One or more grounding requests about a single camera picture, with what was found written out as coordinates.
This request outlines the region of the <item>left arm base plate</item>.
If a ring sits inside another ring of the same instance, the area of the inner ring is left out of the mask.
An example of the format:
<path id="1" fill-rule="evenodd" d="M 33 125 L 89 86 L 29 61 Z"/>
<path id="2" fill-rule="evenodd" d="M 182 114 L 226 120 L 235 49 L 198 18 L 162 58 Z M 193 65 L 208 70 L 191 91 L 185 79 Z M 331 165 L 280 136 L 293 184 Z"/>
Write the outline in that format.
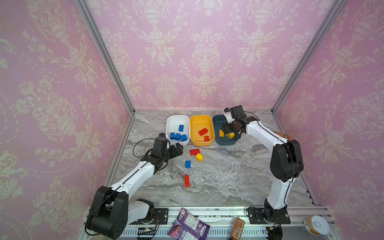
<path id="1" fill-rule="evenodd" d="M 145 218 L 140 220 L 144 225 L 155 225 L 159 223 L 160 225 L 166 225 L 169 219 L 169 209 L 168 208 L 155 208 L 154 214 L 151 219 Z"/>

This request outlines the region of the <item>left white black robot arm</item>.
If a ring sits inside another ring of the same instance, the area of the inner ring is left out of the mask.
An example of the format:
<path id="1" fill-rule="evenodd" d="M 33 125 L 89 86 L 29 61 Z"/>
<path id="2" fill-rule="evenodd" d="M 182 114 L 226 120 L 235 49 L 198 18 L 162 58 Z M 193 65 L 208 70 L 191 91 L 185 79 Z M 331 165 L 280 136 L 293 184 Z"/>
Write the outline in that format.
<path id="1" fill-rule="evenodd" d="M 131 197 L 148 179 L 163 170 L 169 160 L 183 154 L 184 146 L 157 138 L 154 146 L 140 158 L 138 165 L 117 183 L 110 187 L 101 186 L 95 193 L 90 212 L 85 222 L 89 236 L 102 235 L 116 240 L 126 225 L 134 222 L 149 224 L 155 218 L 154 203 Z"/>

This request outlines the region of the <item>red long lego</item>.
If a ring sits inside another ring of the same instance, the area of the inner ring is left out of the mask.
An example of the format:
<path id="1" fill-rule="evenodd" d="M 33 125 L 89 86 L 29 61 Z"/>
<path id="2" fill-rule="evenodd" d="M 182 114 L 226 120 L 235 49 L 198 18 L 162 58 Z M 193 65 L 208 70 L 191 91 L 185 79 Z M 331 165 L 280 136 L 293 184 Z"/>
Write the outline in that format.
<path id="1" fill-rule="evenodd" d="M 203 135 L 205 135 L 205 134 L 207 134 L 207 133 L 208 133 L 208 129 L 207 129 L 207 128 L 204 128 L 204 129 L 202 129 L 202 130 L 199 131 L 199 135 L 200 135 L 200 136 L 203 136 Z"/>

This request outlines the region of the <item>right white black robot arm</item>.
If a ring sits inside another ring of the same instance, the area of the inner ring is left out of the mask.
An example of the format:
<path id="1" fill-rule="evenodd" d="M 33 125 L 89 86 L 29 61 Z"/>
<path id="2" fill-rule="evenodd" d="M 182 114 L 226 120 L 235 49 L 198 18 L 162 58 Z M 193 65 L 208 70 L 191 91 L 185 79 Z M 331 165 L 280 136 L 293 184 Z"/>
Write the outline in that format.
<path id="1" fill-rule="evenodd" d="M 280 223 L 288 213 L 287 198 L 292 185 L 304 169 L 299 142 L 277 135 L 254 117 L 238 120 L 226 117 L 226 120 L 222 125 L 224 133 L 248 134 L 272 153 L 270 170 L 274 178 L 270 194 L 264 203 L 263 215 L 268 223 Z"/>

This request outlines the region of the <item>yellow plastic container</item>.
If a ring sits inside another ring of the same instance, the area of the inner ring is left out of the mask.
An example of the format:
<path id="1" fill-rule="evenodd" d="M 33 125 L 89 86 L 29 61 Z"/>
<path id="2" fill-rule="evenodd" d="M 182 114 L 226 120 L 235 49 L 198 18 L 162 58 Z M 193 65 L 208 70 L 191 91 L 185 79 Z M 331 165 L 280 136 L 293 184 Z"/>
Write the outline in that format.
<path id="1" fill-rule="evenodd" d="M 195 146 L 209 146 L 215 139 L 213 120 L 208 115 L 190 118 L 191 140 Z"/>

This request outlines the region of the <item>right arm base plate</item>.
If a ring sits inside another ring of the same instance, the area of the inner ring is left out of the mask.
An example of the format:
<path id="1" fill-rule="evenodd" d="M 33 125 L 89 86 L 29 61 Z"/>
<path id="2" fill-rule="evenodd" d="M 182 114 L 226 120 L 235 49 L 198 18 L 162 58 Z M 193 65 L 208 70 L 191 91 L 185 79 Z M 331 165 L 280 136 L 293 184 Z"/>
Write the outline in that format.
<path id="1" fill-rule="evenodd" d="M 291 224 L 290 216 L 287 207 L 279 210 L 272 210 L 269 207 L 256 208 L 248 207 L 246 216 L 249 218 L 251 225 L 274 224 L 274 225 L 289 225 Z"/>

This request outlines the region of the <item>dark teal plastic container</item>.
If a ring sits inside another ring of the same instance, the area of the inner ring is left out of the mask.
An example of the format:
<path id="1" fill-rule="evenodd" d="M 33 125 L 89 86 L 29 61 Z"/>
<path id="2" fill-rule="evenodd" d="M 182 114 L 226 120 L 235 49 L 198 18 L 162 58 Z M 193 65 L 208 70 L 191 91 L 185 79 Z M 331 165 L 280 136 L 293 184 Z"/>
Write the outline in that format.
<path id="1" fill-rule="evenodd" d="M 225 116 L 223 115 L 213 116 L 215 141 L 220 146 L 234 145 L 239 140 L 239 134 L 237 132 L 235 132 L 235 136 L 232 139 L 228 138 L 226 135 L 224 135 L 224 137 L 220 137 L 220 130 L 222 129 L 222 125 L 224 123 L 227 123 Z"/>

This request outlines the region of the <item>yellow long lego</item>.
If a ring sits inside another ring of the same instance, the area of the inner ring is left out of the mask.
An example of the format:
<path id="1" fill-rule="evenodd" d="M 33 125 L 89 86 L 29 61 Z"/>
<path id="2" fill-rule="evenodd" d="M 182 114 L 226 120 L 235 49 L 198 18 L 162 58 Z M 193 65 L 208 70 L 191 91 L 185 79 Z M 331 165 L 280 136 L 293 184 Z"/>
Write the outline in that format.
<path id="1" fill-rule="evenodd" d="M 235 133 L 232 132 L 232 133 L 229 133 L 229 134 L 226 134 L 226 136 L 229 138 L 229 139 L 233 139 L 235 137 Z"/>

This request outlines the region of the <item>white plastic container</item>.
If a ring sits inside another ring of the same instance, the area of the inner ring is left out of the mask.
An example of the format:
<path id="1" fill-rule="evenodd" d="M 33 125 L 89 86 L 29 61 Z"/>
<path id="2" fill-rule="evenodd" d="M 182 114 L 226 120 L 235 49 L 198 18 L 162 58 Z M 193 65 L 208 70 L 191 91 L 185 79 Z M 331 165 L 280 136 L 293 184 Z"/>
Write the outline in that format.
<path id="1" fill-rule="evenodd" d="M 184 125 L 184 132 L 179 132 L 179 125 Z M 187 135 L 188 140 L 185 142 L 171 140 L 170 133 L 180 133 L 181 135 Z M 167 119 L 166 137 L 170 140 L 171 145 L 180 143 L 182 146 L 186 146 L 191 138 L 190 130 L 190 118 L 186 115 L 173 115 Z"/>

